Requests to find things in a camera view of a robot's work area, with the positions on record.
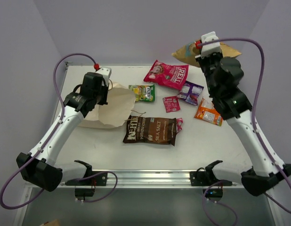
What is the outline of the beige paper bag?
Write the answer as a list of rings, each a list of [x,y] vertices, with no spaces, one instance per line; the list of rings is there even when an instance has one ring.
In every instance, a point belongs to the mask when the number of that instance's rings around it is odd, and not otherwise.
[[[134,91],[110,81],[107,105],[96,105],[87,114],[79,127],[91,129],[113,129],[122,126],[132,112],[136,101]]]

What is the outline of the purple snack packet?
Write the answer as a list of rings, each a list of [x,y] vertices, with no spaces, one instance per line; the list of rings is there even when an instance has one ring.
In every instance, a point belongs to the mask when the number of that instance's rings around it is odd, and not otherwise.
[[[198,97],[202,93],[203,89],[204,87],[201,85],[186,81],[177,95],[177,98],[186,103],[197,106]]]

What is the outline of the orange snack packet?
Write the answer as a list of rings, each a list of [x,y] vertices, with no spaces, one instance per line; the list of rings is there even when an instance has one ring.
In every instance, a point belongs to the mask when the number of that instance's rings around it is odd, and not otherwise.
[[[222,126],[223,122],[221,115],[214,108],[213,103],[206,100],[205,98],[201,99],[194,118],[209,122],[217,126]]]

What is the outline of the tan yellow chips bag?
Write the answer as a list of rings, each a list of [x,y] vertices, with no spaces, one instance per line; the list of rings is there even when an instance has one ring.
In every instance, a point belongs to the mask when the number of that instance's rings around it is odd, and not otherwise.
[[[220,47],[224,57],[237,57],[241,55],[241,52],[223,42],[220,43]],[[172,56],[184,64],[200,68],[199,63],[195,59],[199,54],[200,51],[195,47],[195,42],[191,42],[172,53]]]

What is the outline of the pink Real chips bag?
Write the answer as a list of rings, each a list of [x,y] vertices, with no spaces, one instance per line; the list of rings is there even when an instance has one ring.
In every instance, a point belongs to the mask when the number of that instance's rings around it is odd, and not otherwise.
[[[156,60],[143,81],[181,90],[187,79],[188,70],[189,65],[168,65]]]

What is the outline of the green snack packet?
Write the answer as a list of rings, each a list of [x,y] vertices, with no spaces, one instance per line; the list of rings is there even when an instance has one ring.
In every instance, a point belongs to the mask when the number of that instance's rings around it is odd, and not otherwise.
[[[129,85],[135,93],[136,102],[153,103],[155,101],[155,85]]]

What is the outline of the red snack packet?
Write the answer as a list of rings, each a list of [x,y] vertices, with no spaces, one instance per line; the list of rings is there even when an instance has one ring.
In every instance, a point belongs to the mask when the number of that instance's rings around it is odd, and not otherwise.
[[[164,97],[162,100],[166,113],[177,112],[180,110],[178,98],[176,96]]]
[[[176,118],[177,134],[182,130],[183,119]]]

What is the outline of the brown sea salt chips bag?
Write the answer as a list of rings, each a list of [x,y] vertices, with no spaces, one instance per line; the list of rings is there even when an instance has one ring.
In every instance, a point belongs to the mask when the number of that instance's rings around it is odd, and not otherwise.
[[[176,118],[129,116],[126,123],[125,144],[148,143],[175,145]]]

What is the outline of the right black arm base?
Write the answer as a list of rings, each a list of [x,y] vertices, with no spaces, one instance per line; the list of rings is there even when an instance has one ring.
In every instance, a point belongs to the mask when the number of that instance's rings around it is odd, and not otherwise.
[[[218,179],[215,179],[213,176],[209,176],[209,173],[205,168],[201,167],[196,171],[189,172],[189,178],[191,186],[207,186],[219,182]],[[203,189],[203,194],[206,198],[219,201],[223,197],[223,186],[232,186],[233,183],[225,180],[223,183],[220,183],[215,188],[211,188],[209,191]]]

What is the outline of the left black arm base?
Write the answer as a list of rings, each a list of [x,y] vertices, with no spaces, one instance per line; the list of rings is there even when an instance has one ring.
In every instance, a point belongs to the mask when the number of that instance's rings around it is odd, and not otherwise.
[[[87,180],[73,179],[65,182],[65,185],[75,186],[74,195],[78,200],[90,200],[95,194],[96,187],[106,186],[108,173],[106,171],[92,171],[84,176],[86,178],[98,173],[100,174],[96,177]]]

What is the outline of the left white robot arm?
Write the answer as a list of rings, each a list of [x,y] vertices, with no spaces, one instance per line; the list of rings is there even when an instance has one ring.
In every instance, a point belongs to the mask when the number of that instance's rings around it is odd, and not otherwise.
[[[106,67],[86,73],[82,84],[65,97],[58,117],[41,141],[28,154],[18,155],[16,163],[25,181],[49,192],[65,180],[77,179],[82,185],[92,181],[93,174],[86,168],[77,168],[67,174],[66,170],[56,166],[56,161],[65,142],[87,114],[96,105],[107,104],[111,73],[112,70]]]

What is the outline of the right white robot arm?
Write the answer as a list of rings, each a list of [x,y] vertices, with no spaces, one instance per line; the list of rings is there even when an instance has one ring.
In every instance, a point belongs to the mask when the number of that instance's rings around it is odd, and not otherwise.
[[[204,73],[214,108],[236,133],[252,164],[237,166],[214,161],[205,168],[205,181],[210,185],[221,180],[242,184],[248,193],[259,196],[290,176],[291,164],[279,158],[252,118],[252,105],[238,88],[244,76],[240,62],[221,53],[199,56],[196,61]]]

